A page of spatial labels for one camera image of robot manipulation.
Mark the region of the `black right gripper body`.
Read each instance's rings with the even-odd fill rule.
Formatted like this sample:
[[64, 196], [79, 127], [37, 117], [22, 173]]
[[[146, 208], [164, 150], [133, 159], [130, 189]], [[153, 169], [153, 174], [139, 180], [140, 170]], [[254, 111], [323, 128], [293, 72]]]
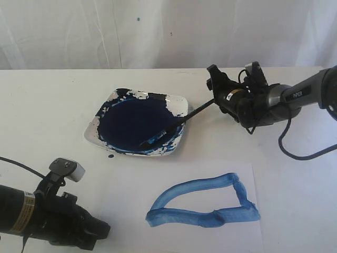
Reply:
[[237, 104], [244, 94], [242, 84], [224, 77], [214, 79], [214, 99], [222, 112], [237, 115]]

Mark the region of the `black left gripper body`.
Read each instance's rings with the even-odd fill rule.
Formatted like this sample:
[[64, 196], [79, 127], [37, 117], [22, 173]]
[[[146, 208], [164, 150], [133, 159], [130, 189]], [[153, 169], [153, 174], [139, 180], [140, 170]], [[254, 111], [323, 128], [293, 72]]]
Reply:
[[47, 199], [36, 194], [28, 236], [54, 246], [89, 249], [90, 213], [76, 202], [77, 197], [72, 194]]

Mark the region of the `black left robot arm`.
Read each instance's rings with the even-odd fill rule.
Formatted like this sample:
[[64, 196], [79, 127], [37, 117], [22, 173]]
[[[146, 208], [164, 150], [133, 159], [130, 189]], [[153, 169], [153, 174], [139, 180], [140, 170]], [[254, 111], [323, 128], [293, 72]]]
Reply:
[[23, 241], [34, 238], [53, 246], [93, 250], [111, 227], [76, 202], [77, 196], [68, 192], [44, 199], [38, 193], [1, 186], [1, 232]]

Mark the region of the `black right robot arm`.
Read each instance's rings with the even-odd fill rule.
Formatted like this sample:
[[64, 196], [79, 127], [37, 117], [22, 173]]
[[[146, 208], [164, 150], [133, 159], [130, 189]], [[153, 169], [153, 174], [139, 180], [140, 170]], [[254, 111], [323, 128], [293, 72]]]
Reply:
[[245, 66], [243, 81], [231, 80], [214, 64], [207, 71], [206, 85], [215, 104], [245, 129], [294, 118], [302, 107], [314, 103], [336, 118], [336, 67], [320, 70], [294, 86], [268, 84], [259, 62]]

